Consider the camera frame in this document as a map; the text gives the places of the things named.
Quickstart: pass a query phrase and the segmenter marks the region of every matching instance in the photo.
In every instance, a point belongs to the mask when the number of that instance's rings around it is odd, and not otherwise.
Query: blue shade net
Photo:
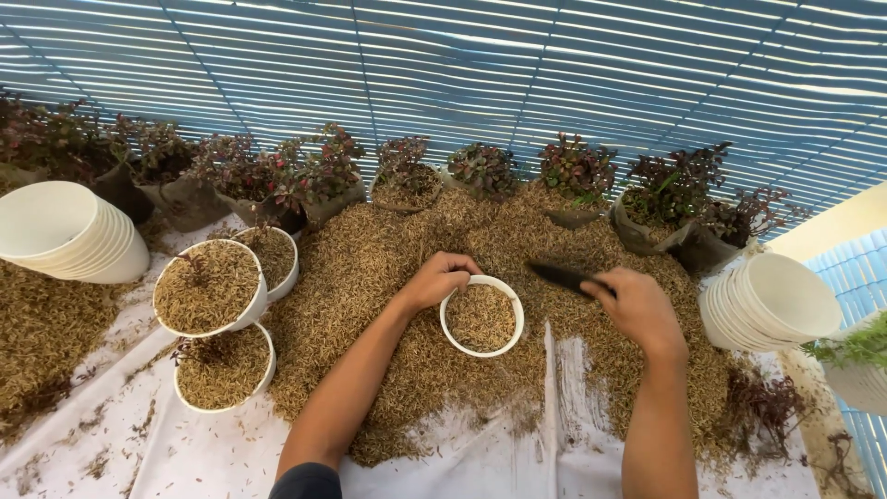
[[[371,150],[429,135],[437,162],[508,147],[531,178],[566,131],[619,149],[619,179],[637,154],[729,140],[715,195],[779,186],[814,212],[887,180],[871,0],[8,0],[0,21],[7,91],[195,136],[271,147],[336,121]]]
[[[835,292],[844,312],[842,329],[887,305],[887,228],[844,242],[805,262]],[[872,488],[887,497],[887,425],[881,416],[838,406],[860,451]]]

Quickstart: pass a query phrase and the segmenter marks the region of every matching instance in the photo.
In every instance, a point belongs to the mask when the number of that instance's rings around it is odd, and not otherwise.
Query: left hand
[[[472,275],[483,274],[467,255],[438,251],[395,296],[413,313],[441,303],[456,288],[465,290]]]

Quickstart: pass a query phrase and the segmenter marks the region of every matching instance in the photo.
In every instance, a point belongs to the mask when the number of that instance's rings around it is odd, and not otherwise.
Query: person
[[[420,310],[464,290],[480,274],[465,255],[439,252],[397,292],[379,317],[333,365],[293,422],[280,452],[271,499],[340,499],[339,463],[379,391],[397,342]],[[689,352],[669,298],[642,273],[615,268],[591,282],[616,328],[636,343],[644,371],[622,461],[624,499],[697,498],[696,469],[687,413]]]

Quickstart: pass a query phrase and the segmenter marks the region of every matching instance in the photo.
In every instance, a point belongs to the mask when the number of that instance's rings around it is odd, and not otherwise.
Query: knife blade
[[[543,280],[561,286],[562,288],[569,289],[570,291],[578,293],[584,297],[594,298],[594,296],[582,291],[582,288],[579,286],[582,281],[591,281],[609,291],[609,293],[613,295],[613,298],[616,297],[616,292],[612,288],[610,288],[609,285],[607,285],[604,281],[596,279],[592,276],[575,272],[568,268],[563,268],[557,265],[551,265],[541,260],[527,260],[524,264],[527,266],[527,268],[529,268]]]

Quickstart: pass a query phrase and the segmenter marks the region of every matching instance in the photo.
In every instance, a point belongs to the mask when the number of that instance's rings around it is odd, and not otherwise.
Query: yellow wall
[[[803,262],[876,229],[887,227],[887,182],[856,194],[768,242],[773,251]]]

